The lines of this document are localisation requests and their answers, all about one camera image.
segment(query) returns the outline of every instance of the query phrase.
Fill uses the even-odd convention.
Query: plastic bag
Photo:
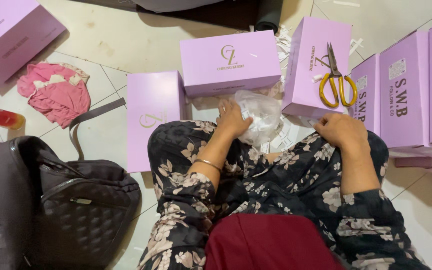
[[[253,118],[249,129],[238,139],[246,144],[259,147],[271,141],[279,125],[281,105],[266,95],[256,94],[248,90],[238,90],[234,100],[241,107],[243,119]]]

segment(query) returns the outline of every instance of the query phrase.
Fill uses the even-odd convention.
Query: bracelet
[[[223,169],[219,168],[218,166],[216,166],[215,164],[211,163],[210,161],[207,161],[207,160],[204,160],[204,159],[197,158],[194,162],[195,162],[195,163],[197,163],[197,162],[200,162],[200,163],[206,163],[206,164],[211,165],[211,166],[213,166],[214,168],[216,168],[216,169],[219,171],[220,174],[223,173]]]

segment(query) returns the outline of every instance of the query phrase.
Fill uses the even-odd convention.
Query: floral dress
[[[381,190],[348,194],[341,200],[340,151],[318,133],[272,164],[256,148],[234,140],[217,193],[205,175],[186,174],[216,128],[207,121],[174,121],[151,135],[148,153],[161,217],[137,269],[202,270],[211,226],[235,213],[304,216],[347,268],[429,269],[412,247],[401,213]],[[372,132],[368,140],[381,181],[388,149]]]

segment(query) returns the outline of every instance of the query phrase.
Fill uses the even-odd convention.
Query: red scarf
[[[235,214],[220,220],[205,248],[206,270],[343,270],[314,223],[295,215]]]

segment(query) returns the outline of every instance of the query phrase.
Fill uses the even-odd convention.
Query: pink garment
[[[18,80],[18,93],[29,98],[31,107],[64,129],[76,116],[89,110],[91,98],[85,84],[88,77],[68,64],[30,64],[28,74]]]

